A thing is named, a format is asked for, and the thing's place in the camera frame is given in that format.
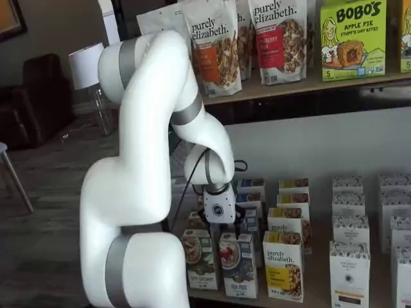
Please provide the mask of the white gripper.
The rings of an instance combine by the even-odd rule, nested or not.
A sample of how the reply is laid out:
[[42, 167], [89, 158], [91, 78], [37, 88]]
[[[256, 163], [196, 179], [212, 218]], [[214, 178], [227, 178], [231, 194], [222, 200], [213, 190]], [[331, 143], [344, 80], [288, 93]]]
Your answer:
[[198, 211], [205, 229], [212, 237], [211, 224], [232, 224], [236, 238], [240, 236], [245, 217], [243, 207], [235, 207], [235, 193], [231, 184], [209, 184], [204, 188], [204, 209]]

